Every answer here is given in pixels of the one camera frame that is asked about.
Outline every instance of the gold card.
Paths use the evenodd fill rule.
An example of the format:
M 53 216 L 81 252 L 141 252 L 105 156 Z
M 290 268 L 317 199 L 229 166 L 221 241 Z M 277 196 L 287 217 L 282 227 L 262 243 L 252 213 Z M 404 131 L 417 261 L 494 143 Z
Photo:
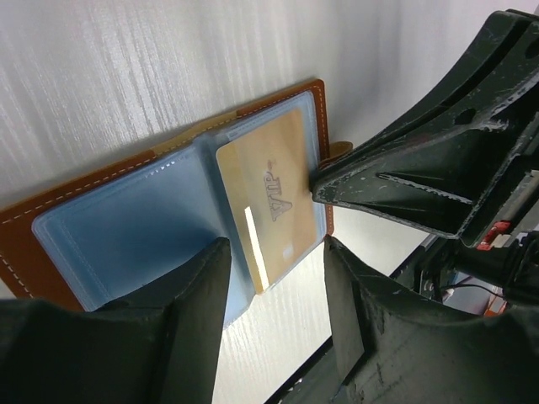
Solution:
M 317 240 L 302 111 L 271 120 L 216 157 L 254 287 L 262 293 Z

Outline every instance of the leather cover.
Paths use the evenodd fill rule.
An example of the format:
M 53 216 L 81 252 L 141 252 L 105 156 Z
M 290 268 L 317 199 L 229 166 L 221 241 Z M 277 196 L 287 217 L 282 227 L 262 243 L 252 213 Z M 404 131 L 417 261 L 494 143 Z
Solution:
M 18 297 L 44 297 L 68 309 L 82 309 L 78 299 L 32 232 L 32 223 L 37 216 L 91 189 L 152 164 L 156 159 L 191 144 L 200 133 L 230 125 L 236 120 L 256 114 L 303 92 L 311 92 L 314 98 L 320 160 L 329 159 L 323 82 L 314 80 L 288 88 L 240 109 L 202 121 L 150 150 L 76 178 L 3 210 L 0 212 L 0 277 Z M 331 234 L 333 211 L 330 206 L 326 207 L 326 218 L 328 234 Z

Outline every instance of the cable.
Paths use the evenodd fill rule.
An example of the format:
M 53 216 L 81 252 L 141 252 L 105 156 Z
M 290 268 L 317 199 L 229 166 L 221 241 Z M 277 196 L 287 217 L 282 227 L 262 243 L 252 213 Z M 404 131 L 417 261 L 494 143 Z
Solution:
M 485 288 L 484 286 L 481 286 L 480 284 L 449 284 L 447 286 L 444 286 L 443 288 L 441 288 L 442 290 L 448 290 L 448 289 L 458 289 L 458 288 L 479 288 L 479 289 L 483 289 L 483 290 L 486 290 L 488 293 L 490 293 L 491 295 L 494 295 L 494 296 L 498 296 L 499 298 L 503 299 L 504 296 L 503 295 L 499 295 L 498 293 L 496 292 L 493 292 L 492 290 L 490 290 L 489 288 Z

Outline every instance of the white backdrop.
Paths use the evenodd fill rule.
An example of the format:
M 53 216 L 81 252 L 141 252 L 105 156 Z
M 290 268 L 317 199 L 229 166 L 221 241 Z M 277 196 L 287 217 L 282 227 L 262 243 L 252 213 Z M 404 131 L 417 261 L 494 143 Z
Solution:
M 423 97 L 496 9 L 537 0 L 0 0 L 0 206 L 309 77 L 356 145 Z M 424 234 L 337 210 L 389 273 Z M 329 336 L 318 249 L 225 332 L 214 402 L 260 403 Z

